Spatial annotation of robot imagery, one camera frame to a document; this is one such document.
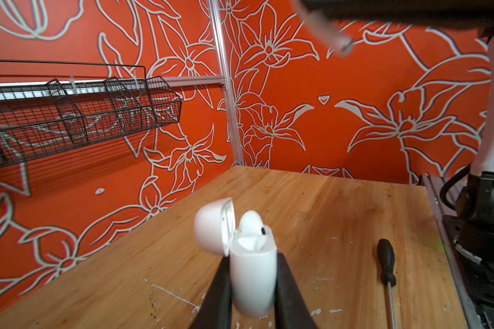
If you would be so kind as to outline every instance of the metal screwdriver shaft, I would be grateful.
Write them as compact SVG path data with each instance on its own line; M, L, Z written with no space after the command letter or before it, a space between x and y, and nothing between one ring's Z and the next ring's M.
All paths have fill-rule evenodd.
M394 300L391 297L391 288L397 284L397 279L394 275L395 253L394 248L388 240L379 240L379 243L377 244L377 257L379 258L379 263L381 266L381 281L388 287L390 325L392 329L395 329Z

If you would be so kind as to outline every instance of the open lid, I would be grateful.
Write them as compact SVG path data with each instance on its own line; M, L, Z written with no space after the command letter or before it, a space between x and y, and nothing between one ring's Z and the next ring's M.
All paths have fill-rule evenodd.
M194 219L194 237L198 245L215 255L229 256L235 229L231 198L204 205Z

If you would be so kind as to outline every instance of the floral wallpaper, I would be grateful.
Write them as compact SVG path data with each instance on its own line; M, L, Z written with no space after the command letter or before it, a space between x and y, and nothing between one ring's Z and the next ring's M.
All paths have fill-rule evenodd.
M476 31L341 22L356 45L339 58L288 1L224 0L222 19L248 165L415 184L473 160L490 82Z
M149 77L217 74L207 12L191 3L0 1L0 59L144 65ZM0 64L0 82L70 75L144 77L134 68ZM176 92L179 124L0 168L0 311L233 165L221 88Z

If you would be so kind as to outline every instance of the wooden tabletop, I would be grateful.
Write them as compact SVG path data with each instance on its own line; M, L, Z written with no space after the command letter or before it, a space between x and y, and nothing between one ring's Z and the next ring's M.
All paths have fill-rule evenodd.
M397 328L466 328L424 188L235 166L0 313L0 328L187 328L220 262L194 214L232 197L272 228L319 328L387 328L375 246L395 249ZM275 327L273 312L233 328Z

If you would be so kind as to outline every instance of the scratch on table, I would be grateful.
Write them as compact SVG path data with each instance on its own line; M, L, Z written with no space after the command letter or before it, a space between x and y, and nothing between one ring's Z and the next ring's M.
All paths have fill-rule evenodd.
M177 299L179 299L179 300L181 300L181 301L183 301L183 302L185 302L185 303L187 303L187 304L189 304L189 305L191 305L191 306L194 306L194 309L192 310L192 313L194 313L194 312L199 312L199 311L200 311L201 305L196 305L196 304L193 304L193 303L189 302L188 300L183 299L183 298L181 298L181 297L179 297L179 296L177 296L177 295L175 295L175 294L171 293L171 292L170 292L170 291L168 291L167 289L165 289L165 288L163 288L163 287L160 287L160 286L158 286L158 285L156 285L156 284L154 284L154 283L152 283L152 282L150 282L150 281L146 280L145 278L143 278L143 277L141 277L141 276L139 277L139 279L141 279L141 280L143 280L143 281L148 282L151 286L153 286L153 287L155 287L155 288L161 289L162 291L164 291L165 293L167 293L167 294L171 295L172 297L175 297L175 298L177 298Z
M319 308L317 310L314 310L313 312L311 312L311 316L314 316L314 315L319 315L320 313L322 313L322 310Z

